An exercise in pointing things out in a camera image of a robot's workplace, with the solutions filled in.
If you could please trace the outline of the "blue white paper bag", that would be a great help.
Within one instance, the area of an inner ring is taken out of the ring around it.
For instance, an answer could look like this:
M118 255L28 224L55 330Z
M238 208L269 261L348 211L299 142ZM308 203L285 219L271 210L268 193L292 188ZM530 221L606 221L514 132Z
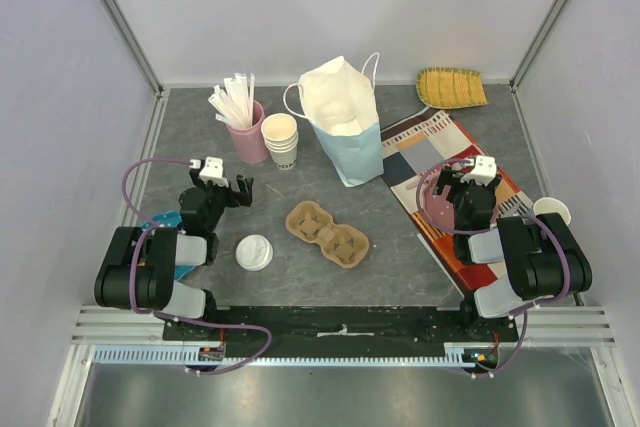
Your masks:
M384 172L381 128L376 105L380 54L372 53L359 69L342 56L302 74L296 83L302 111L347 187L357 187Z

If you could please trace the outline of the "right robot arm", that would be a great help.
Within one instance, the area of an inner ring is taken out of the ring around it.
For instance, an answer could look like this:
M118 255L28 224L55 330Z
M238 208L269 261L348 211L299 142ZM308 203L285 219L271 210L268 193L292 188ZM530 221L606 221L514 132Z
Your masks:
M445 165L433 194L444 195L453 210L455 258L465 265L502 262L506 275L464 297L458 328L467 339L483 339L494 319L516 316L590 289L592 269L569 225L557 212L493 217L501 176L477 176Z

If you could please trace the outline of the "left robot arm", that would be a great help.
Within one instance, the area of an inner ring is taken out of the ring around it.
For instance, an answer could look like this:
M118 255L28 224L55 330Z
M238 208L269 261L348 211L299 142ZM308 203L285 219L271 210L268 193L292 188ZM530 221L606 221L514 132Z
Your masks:
M190 170L193 186L179 196L180 222L175 227L119 227L115 230L94 283L101 307L151 313L185 321L198 340L208 340L219 329L213 294L186 286L176 279L178 266L209 266L217 255L216 227L225 210L249 207L252 177L238 175L237 187L226 178L203 179Z

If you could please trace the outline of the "colourful patchwork placemat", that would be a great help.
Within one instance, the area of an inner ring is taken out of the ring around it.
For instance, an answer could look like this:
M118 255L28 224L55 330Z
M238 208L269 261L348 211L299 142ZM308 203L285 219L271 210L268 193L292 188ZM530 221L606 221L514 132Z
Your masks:
M461 293L487 286L507 274L503 263L465 265L455 258L452 236L425 222L416 202L424 172L448 158L485 155L473 136L449 114L426 110L382 132L383 180L400 202L441 269Z

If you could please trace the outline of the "pink dotted plate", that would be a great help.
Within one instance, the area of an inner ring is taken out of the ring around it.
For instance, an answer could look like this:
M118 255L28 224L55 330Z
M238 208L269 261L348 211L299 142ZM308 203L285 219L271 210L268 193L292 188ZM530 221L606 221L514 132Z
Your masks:
M425 221L430 223L437 229L456 234L454 231L454 210L453 205L449 202L447 193L449 188L446 187L444 193L440 196L433 194L438 175L423 177L418 183L416 193L418 194L417 204L419 211ZM497 203L494 210L492 223L497 218Z

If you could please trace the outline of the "light blue mug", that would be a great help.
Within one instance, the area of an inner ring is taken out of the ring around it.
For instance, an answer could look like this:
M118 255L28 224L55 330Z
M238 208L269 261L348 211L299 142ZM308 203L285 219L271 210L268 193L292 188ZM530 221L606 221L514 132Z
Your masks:
M532 212L535 216L542 214L557 213L561 216L566 225L569 225L572 216L567 205L553 197L541 197L533 203Z

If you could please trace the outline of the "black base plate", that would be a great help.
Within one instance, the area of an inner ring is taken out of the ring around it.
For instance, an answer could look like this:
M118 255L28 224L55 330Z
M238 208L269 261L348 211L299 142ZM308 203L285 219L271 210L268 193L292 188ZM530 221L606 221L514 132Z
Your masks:
M436 356L446 343L518 340L506 317L470 321L436 307L233 306L215 311L212 321L267 328L267 357Z

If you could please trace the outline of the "bundle of wrapped straws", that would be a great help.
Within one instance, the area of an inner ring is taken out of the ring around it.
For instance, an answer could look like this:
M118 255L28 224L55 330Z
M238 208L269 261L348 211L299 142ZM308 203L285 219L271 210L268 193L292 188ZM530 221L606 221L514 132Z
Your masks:
M255 75L236 73L223 79L223 86L215 85L208 98L215 109L215 118L228 127L246 130L253 126Z

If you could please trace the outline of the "brown cardboard cup carrier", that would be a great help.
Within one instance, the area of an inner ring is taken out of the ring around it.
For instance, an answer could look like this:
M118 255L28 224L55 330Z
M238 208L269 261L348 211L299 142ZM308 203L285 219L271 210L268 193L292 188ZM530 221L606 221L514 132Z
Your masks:
M285 227L298 239L320 247L325 258L341 268L356 267L370 248L368 237L348 224L337 224L315 201L300 202L286 217Z

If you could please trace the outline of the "yellow woven basket tray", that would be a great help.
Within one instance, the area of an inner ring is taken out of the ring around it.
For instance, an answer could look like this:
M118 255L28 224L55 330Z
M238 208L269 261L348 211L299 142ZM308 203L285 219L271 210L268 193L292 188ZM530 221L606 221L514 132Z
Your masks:
M460 68L426 68L416 78L420 100L428 107L455 110L488 104L482 74Z

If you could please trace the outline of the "pink straw holder cup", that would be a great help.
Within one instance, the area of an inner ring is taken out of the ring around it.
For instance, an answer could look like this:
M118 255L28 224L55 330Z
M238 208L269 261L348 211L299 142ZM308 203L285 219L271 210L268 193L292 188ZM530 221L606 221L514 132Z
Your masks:
M264 109L258 101L255 101L253 104L253 125L250 128L242 130L227 127L236 154L245 163L257 164L270 156L261 132L264 119Z

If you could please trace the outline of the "white plastic cup lid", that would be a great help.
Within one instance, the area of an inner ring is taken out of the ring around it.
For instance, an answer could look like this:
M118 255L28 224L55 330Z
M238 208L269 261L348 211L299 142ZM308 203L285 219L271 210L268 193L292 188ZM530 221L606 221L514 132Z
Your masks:
M264 269L273 259L273 247L262 235L249 235L242 239L235 251L235 258L243 269L256 272Z

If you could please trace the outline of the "stack of paper cups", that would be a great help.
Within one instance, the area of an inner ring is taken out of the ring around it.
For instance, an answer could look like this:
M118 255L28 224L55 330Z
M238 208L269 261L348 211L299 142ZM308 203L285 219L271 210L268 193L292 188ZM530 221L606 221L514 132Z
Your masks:
M298 127L293 116L272 114L261 126L264 143L272 160L280 170L290 170L296 165Z

